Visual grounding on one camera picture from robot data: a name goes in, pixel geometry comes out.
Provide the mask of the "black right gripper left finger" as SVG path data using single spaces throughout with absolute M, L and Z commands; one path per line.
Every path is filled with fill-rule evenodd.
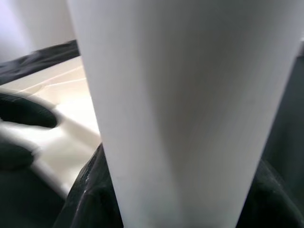
M 79 172 L 53 228 L 124 228 L 102 145 Z

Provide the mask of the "black table cloth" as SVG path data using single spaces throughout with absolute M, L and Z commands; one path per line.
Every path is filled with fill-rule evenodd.
M 79 56 L 77 42 L 72 40 L 61 45 L 37 50 L 12 61 L 0 63 L 0 85 L 23 78 L 77 56 Z M 16 170 L 22 169 L 0 169 L 0 171 Z

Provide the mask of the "white plastic table leg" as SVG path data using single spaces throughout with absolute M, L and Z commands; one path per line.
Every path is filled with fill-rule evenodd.
M 68 0 L 125 228 L 234 228 L 304 0 Z

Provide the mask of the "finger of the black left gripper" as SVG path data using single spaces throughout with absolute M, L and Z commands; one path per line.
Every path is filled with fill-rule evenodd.
M 24 169 L 34 162 L 33 151 L 0 137 L 0 169 Z
M 0 119 L 5 122 L 45 128 L 57 126 L 57 116 L 46 106 L 9 93 L 0 93 Z

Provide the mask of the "white plastic table top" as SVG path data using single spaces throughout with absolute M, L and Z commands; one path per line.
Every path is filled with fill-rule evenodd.
M 0 92 L 21 93 L 59 115 L 54 129 L 0 121 L 0 135 L 34 149 L 32 169 L 66 197 L 102 141 L 81 57 L 0 85 Z

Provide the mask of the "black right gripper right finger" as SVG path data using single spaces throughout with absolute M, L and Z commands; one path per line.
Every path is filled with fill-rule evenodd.
M 261 160 L 236 228 L 304 228 L 304 216 L 273 168 Z

